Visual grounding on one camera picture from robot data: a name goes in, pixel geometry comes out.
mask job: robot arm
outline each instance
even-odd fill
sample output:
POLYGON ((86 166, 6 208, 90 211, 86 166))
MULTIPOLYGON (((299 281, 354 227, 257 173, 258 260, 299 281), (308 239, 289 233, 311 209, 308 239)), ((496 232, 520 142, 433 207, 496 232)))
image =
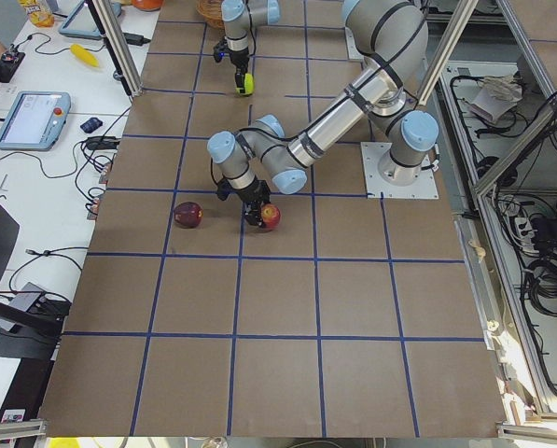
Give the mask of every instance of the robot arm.
POLYGON ((234 80, 241 95, 253 93, 253 78, 249 70, 249 32, 259 25, 280 20, 278 0, 224 0, 222 21, 226 36, 214 47, 214 59, 222 61, 225 53, 236 67, 234 80))
POLYGON ((236 192, 245 210, 252 210, 250 224, 264 227, 255 210, 258 203, 270 201, 267 186, 259 186, 265 183, 249 167, 254 157, 260 158, 282 193, 295 193, 307 181, 305 169, 369 116, 393 141, 387 160, 380 164, 387 170, 384 178, 408 185, 436 142, 436 121, 411 110, 402 89, 403 79, 415 72, 425 55, 427 28, 421 11, 407 0, 345 0, 342 17, 365 55, 366 68, 320 117, 292 139, 285 138, 278 120, 269 115, 236 134, 218 133, 208 142, 212 159, 224 175, 224 193, 218 196, 226 199, 226 191, 236 192))

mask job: orange object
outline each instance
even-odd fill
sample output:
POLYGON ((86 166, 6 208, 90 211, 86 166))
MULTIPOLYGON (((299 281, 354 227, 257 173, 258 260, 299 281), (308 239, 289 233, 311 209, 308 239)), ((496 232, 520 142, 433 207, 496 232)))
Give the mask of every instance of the orange object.
POLYGON ((197 0, 195 8, 212 28, 224 29, 222 0, 197 0))
POLYGON ((162 7, 164 0, 132 0, 132 5, 142 11, 155 11, 162 7))
POLYGON ((266 203, 261 207, 261 220, 265 224, 264 229, 275 229, 280 222, 280 209, 273 203, 266 203))

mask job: blue joint cap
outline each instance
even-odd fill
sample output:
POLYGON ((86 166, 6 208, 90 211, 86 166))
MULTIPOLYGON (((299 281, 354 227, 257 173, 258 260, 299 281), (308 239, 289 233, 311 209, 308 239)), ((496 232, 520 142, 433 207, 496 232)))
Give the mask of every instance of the blue joint cap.
POLYGON ((344 0, 344 3, 342 4, 342 23, 346 25, 346 21, 349 18, 351 11, 355 9, 360 1, 361 0, 344 0))
POLYGON ((228 131, 216 133, 207 141, 207 152, 212 156, 214 163, 222 163, 234 151, 234 135, 228 131))
POLYGON ((236 21, 244 11, 243 0, 224 0, 222 2, 222 20, 236 21))
POLYGON ((426 152, 438 139, 438 122, 428 113, 413 110, 402 119, 400 126, 405 142, 415 151, 426 152))
POLYGON ((272 178, 274 185, 283 194, 293 194, 307 183, 307 174, 303 170, 286 170, 272 178))
POLYGON ((280 138, 285 138, 285 130, 282 129, 282 125, 280 124, 280 121, 278 121, 278 118, 275 117, 274 115, 272 114, 266 115, 258 119, 258 121, 261 121, 266 126, 270 126, 272 130, 276 133, 276 135, 278 135, 280 138))
POLYGON ((280 21, 280 5, 278 0, 268 0, 268 24, 272 25, 280 21))

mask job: red apple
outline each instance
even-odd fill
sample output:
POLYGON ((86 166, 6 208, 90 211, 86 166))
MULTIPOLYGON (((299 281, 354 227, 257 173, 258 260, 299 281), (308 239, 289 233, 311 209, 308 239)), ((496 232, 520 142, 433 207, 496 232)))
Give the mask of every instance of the red apple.
POLYGON ((180 203, 174 208, 174 220, 190 229, 200 225, 202 216, 203 211, 198 203, 180 203))
POLYGON ((266 225, 264 229, 275 229, 280 222, 280 209, 273 203, 266 203, 261 207, 261 220, 266 225))

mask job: white desk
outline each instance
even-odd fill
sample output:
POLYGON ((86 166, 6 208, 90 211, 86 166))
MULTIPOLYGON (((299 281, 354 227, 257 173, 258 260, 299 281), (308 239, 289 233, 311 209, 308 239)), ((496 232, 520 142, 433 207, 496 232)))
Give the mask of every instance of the white desk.
MULTIPOLYGON (((68 13, 77 0, 60 0, 61 11, 68 13)), ((124 7, 118 18, 123 31, 136 33, 151 38, 158 18, 157 12, 144 12, 135 7, 124 7)), ((32 33, 44 33, 51 37, 51 41, 40 51, 54 52, 68 48, 78 43, 86 49, 98 49, 103 45, 102 40, 73 39, 58 33, 61 21, 56 21, 52 28, 36 28, 26 22, 15 43, 20 43, 32 33)), ((103 49, 94 53, 99 67, 91 67, 70 51, 57 55, 45 55, 35 52, 35 48, 47 39, 42 35, 35 35, 32 40, 21 44, 19 49, 26 53, 24 61, 9 84, 2 84, 0 88, 0 109, 9 110, 19 91, 67 91, 71 95, 71 111, 81 114, 110 114, 118 115, 131 104, 122 89, 120 81, 112 78, 115 67, 112 58, 103 49)), ((141 72, 147 55, 147 45, 142 47, 130 46, 131 55, 137 69, 141 72)))
MULTIPOLYGON (((59 0, 62 12, 68 12, 77 0, 59 0)), ((134 7, 124 7, 120 24, 125 32, 151 37, 158 19, 158 13, 145 13, 134 7)), ((58 34, 57 21, 51 29, 35 28, 27 22, 21 29, 16 42, 21 42, 30 33, 42 32, 52 37, 52 41, 42 47, 44 51, 54 51, 80 43, 86 48, 98 48, 102 41, 70 39, 58 34)), ((93 69, 77 60, 69 51, 56 56, 40 55, 34 52, 43 36, 23 44, 21 50, 26 52, 18 72, 10 84, 3 84, 0 89, 0 117, 4 117, 12 106, 17 92, 32 91, 68 91, 71 95, 71 114, 63 128, 59 141, 48 152, 33 152, 38 156, 49 175, 66 174, 73 171, 73 145, 87 137, 79 125, 91 116, 99 117, 104 125, 94 134, 102 133, 112 124, 117 115, 129 105, 120 83, 112 78, 114 65, 104 49, 96 53, 101 67, 93 69)), ((139 71, 146 59, 147 46, 131 47, 131 53, 139 71)), ((120 119, 109 134, 121 136, 126 118, 120 119)), ((0 150, 0 157, 6 155, 0 150)), ((79 167, 85 161, 77 149, 79 167)), ((0 200, 5 209, 20 224, 20 234, 10 262, 7 266, 0 289, 8 289, 8 278, 12 272, 32 257, 25 249, 38 251, 64 246, 87 246, 91 239, 94 223, 86 219, 86 202, 74 185, 74 176, 63 179, 46 179, 36 160, 15 155, 0 162, 0 200)), ((99 175, 88 166, 79 178, 83 190, 98 185, 99 175)), ((83 264, 85 251, 65 253, 83 264)), ((14 286, 22 287, 31 281, 46 290, 63 294, 72 300, 79 271, 65 259, 41 259, 16 277, 14 286)), ((13 375, 19 365, 17 359, 0 358, 0 407, 10 387, 13 375)))

